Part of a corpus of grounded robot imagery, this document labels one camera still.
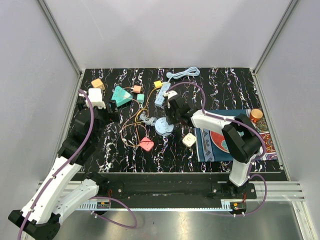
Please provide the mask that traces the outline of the pink square plug adapter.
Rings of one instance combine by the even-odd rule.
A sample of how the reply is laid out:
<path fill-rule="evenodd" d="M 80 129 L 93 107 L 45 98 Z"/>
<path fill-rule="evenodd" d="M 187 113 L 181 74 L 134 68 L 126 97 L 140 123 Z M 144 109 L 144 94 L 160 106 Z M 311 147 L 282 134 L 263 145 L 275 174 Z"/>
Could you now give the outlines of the pink square plug adapter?
<path fill-rule="evenodd" d="M 148 137 L 144 137 L 140 142 L 139 146 L 146 152 L 150 152 L 154 147 L 155 143 Z"/>

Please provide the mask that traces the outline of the round light blue power socket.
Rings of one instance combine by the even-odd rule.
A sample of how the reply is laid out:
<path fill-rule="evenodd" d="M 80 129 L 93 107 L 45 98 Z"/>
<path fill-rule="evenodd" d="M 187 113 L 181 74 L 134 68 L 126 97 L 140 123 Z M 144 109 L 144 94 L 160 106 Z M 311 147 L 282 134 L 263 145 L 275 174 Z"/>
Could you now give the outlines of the round light blue power socket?
<path fill-rule="evenodd" d="M 156 120 L 154 129 L 158 135 L 166 137 L 173 132 L 174 125 L 169 124 L 166 117 L 160 117 Z"/>

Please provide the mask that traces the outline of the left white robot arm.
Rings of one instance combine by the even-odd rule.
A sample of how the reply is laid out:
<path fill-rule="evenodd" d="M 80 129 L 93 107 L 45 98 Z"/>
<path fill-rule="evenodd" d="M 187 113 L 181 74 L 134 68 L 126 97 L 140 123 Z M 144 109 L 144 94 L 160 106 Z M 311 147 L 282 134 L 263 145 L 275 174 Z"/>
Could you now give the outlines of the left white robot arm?
<path fill-rule="evenodd" d="M 19 228 L 17 239 L 26 233 L 35 240 L 52 240 L 62 223 L 81 204 L 93 197 L 112 194 L 108 179 L 92 172 L 80 186 L 61 197 L 70 180 L 95 151 L 100 131 L 113 122 L 117 114 L 93 102 L 87 102 L 87 107 L 77 113 L 71 134 L 62 143 L 40 188 L 22 209 L 13 210 L 8 216 L 8 220 Z"/>

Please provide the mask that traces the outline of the white square plug adapter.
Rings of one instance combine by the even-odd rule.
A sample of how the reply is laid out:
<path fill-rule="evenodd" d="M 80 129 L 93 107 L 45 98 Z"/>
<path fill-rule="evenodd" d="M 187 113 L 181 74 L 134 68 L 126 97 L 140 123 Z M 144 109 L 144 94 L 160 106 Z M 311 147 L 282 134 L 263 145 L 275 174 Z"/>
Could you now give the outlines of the white square plug adapter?
<path fill-rule="evenodd" d="M 182 143 L 188 148 L 192 147 L 196 143 L 196 141 L 197 137 L 192 133 L 186 134 L 182 139 Z"/>

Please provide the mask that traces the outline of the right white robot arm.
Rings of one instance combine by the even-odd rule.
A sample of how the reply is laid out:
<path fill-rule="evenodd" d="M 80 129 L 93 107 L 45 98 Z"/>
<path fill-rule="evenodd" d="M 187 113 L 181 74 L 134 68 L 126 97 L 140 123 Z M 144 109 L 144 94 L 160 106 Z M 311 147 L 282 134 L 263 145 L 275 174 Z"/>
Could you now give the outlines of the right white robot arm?
<path fill-rule="evenodd" d="M 249 181 L 252 161 L 259 158 L 260 150 L 265 149 L 262 137 L 245 114 L 236 117 L 210 113 L 204 109 L 191 108 L 182 96 L 168 96 L 164 106 L 168 123 L 206 129 L 224 137 L 228 151 L 233 158 L 228 195 L 239 198 L 245 192 Z"/>

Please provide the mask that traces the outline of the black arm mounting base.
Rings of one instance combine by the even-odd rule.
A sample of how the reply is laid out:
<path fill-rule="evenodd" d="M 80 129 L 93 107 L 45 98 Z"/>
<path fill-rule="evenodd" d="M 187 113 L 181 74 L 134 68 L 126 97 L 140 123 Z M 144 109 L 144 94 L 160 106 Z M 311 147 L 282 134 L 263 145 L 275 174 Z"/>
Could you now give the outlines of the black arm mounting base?
<path fill-rule="evenodd" d="M 237 189 L 227 173 L 97 173 L 84 176 L 100 185 L 98 195 L 130 209 L 211 209 L 222 200 L 255 200 L 253 183 Z"/>

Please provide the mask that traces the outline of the light blue charger plug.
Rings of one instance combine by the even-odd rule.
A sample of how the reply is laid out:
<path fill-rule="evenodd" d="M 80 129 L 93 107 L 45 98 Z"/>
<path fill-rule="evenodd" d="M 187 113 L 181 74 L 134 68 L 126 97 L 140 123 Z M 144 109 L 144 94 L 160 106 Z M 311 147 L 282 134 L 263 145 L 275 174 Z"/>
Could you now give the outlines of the light blue charger plug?
<path fill-rule="evenodd" d="M 173 121 L 170 120 L 170 119 L 167 118 L 167 117 L 165 118 L 165 121 L 167 122 L 167 125 L 168 125 L 168 126 L 174 125 Z"/>

